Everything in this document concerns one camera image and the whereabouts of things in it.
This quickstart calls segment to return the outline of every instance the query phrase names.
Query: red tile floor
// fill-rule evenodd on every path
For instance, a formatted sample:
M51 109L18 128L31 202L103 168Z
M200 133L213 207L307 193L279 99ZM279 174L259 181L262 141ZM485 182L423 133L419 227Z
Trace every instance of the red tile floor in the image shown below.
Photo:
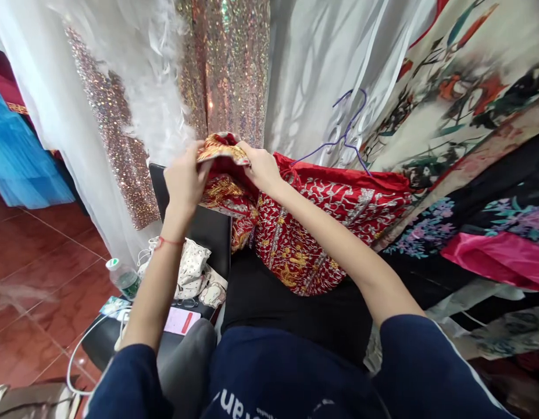
M0 384L65 377L69 357L109 296L108 251L77 204L25 210L0 198ZM72 375L101 373L80 348Z

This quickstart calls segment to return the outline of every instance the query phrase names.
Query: wrist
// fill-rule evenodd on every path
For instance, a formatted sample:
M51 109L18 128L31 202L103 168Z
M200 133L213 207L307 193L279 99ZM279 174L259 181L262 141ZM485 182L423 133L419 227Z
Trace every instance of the wrist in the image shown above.
M295 191L294 188L289 185L288 182L282 180L281 182L275 184L271 192L267 195L282 205L283 201L287 199L287 196L291 193L291 191Z
M170 241L184 240L188 225L194 216L194 208L170 205L166 208L161 236Z

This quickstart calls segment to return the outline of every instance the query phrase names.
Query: navy blue sleeve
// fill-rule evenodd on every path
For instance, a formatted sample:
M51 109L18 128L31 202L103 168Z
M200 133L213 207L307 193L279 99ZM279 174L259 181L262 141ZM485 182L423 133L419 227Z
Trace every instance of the navy blue sleeve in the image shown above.
M399 315L380 329L373 383L394 418L500 418L508 413L432 320Z
M156 356L147 345L131 345L114 356L89 402L87 418L171 418L160 389Z

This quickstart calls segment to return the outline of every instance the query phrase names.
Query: red string bracelet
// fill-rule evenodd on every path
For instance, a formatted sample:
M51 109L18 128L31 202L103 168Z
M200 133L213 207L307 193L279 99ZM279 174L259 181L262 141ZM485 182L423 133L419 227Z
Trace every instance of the red string bracelet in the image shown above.
M175 246L178 246L178 245L183 246L184 240L182 240L181 242L171 242L170 240L166 240L162 236L159 236L159 240L157 241L157 245L155 246L155 248L160 248L163 245L163 243L169 243Z

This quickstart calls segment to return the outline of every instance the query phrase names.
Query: hand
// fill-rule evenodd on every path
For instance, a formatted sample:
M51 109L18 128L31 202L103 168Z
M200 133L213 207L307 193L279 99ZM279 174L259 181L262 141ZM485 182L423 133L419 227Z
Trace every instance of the hand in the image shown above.
M199 204L204 193L205 183L213 161L202 163L197 170L198 150L204 141L191 144L185 154L176 158L172 165L165 169L166 187L169 191L170 203L165 217L178 218L178 221L189 222L194 215L195 207Z
M275 157L261 148L252 148L244 141L240 141L237 146L242 148L248 159L251 167L245 168L246 176L252 183L261 191L265 192L271 198L275 198L284 185L288 183L281 178L279 168Z

